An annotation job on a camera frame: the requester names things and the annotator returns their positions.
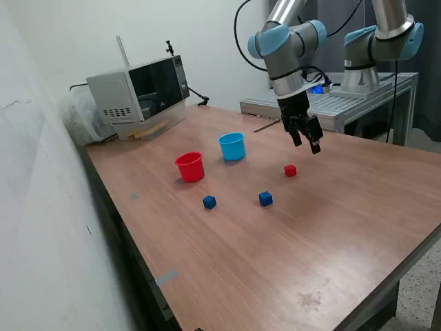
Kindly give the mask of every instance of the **cable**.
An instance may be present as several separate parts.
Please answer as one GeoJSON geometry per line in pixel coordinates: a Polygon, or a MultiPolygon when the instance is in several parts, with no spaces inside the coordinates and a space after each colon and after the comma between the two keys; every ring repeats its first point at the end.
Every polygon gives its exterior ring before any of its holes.
{"type": "Polygon", "coordinates": [[[307,81],[308,83],[317,83],[318,81],[320,81],[322,79],[322,74],[319,72],[318,74],[316,74],[316,76],[314,76],[313,79],[308,79],[306,78],[305,81],[307,81]]]}
{"type": "MultiPolygon", "coordinates": [[[[362,2],[363,2],[363,0],[360,0],[360,2],[358,2],[358,5],[353,9],[353,12],[348,17],[348,19],[336,31],[334,31],[332,33],[329,33],[328,36],[327,36],[328,38],[334,36],[335,34],[338,34],[349,23],[349,21],[351,21],[352,17],[356,14],[357,9],[358,9],[358,7],[360,7],[362,2]]],[[[300,22],[300,24],[303,24],[303,21],[300,18],[300,15],[297,16],[297,19],[300,22]]]]}
{"type": "Polygon", "coordinates": [[[204,97],[203,95],[197,93],[195,90],[193,90],[190,87],[188,89],[203,100],[202,102],[198,103],[198,106],[206,106],[207,105],[207,103],[209,101],[209,97],[204,97]]]}
{"type": "Polygon", "coordinates": [[[389,118],[389,125],[387,126],[387,138],[386,143],[389,143],[389,135],[391,134],[393,114],[395,112],[396,99],[397,99],[397,82],[398,82],[398,61],[395,61],[395,86],[393,87],[393,101],[392,101],[392,111],[389,118]]]}
{"type": "Polygon", "coordinates": [[[72,89],[73,88],[77,88],[77,87],[79,87],[79,86],[86,86],[86,85],[89,85],[89,84],[77,84],[77,85],[72,85],[70,88],[69,88],[69,91],[72,91],[72,89]]]}
{"type": "Polygon", "coordinates": [[[240,12],[240,10],[243,8],[243,6],[245,6],[247,3],[249,3],[251,0],[246,0],[244,3],[242,3],[240,6],[239,6],[239,8],[237,9],[237,12],[236,12],[236,16],[234,17],[234,39],[236,40],[236,46],[237,46],[237,49],[239,50],[239,52],[240,52],[240,55],[242,55],[242,57],[243,57],[243,59],[244,60],[246,60],[246,62],[248,62],[248,64],[251,66],[251,67],[253,67],[253,68],[255,68],[255,69],[257,69],[257,70],[260,70],[260,71],[268,71],[268,70],[266,70],[265,68],[261,68],[261,67],[259,67],[259,66],[256,66],[254,63],[252,63],[246,56],[245,56],[245,54],[243,54],[243,52],[242,52],[242,49],[240,48],[240,45],[239,45],[239,40],[238,40],[238,37],[237,37],[237,18],[238,18],[238,16],[239,16],[239,12],[240,12]]]}

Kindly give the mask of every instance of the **table surface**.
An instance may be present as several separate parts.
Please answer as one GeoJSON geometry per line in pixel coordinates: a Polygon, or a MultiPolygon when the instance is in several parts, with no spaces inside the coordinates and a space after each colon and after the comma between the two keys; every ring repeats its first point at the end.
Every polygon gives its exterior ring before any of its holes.
{"type": "Polygon", "coordinates": [[[189,111],[154,141],[88,148],[154,277],[176,273],[161,290],[184,331],[333,330],[440,228],[441,155],[332,132],[313,155],[281,123],[189,111]],[[247,156],[225,164],[217,138],[236,131],[247,156]],[[184,184],[191,150],[206,176],[184,184]]]}

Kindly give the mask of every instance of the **floor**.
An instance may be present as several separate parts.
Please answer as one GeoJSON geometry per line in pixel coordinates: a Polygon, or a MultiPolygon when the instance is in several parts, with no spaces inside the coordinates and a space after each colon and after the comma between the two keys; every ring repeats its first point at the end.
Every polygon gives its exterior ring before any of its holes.
{"type": "MultiPolygon", "coordinates": [[[[441,153],[441,143],[413,129],[410,147],[441,153]]],[[[441,241],[437,242],[406,274],[400,283],[398,311],[382,331],[427,331],[441,282],[441,241]]]]}

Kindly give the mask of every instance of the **tape mark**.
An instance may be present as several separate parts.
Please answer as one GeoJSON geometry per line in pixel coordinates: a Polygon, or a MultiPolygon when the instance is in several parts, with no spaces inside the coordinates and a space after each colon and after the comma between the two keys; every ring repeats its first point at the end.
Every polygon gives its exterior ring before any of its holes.
{"type": "Polygon", "coordinates": [[[164,283],[166,283],[166,282],[168,282],[168,281],[171,281],[173,278],[175,278],[176,276],[178,276],[178,272],[177,271],[175,271],[175,270],[173,270],[173,271],[170,271],[168,274],[166,274],[165,276],[162,276],[162,277],[159,277],[157,280],[156,280],[156,284],[158,285],[158,286],[162,286],[164,283]]]}

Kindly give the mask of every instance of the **small block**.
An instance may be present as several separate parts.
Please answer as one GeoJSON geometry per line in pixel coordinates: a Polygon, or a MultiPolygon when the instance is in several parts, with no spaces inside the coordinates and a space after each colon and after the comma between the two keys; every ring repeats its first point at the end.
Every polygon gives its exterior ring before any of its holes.
{"type": "Polygon", "coordinates": [[[287,165],[285,167],[285,174],[287,175],[287,177],[294,177],[297,175],[297,168],[292,164],[287,165]]]}
{"type": "Polygon", "coordinates": [[[211,195],[209,195],[203,199],[203,203],[205,208],[213,209],[214,206],[216,205],[216,199],[211,195]]]}
{"type": "Polygon", "coordinates": [[[268,191],[260,193],[259,194],[259,201],[263,207],[266,207],[267,205],[272,205],[273,196],[268,191]]]}

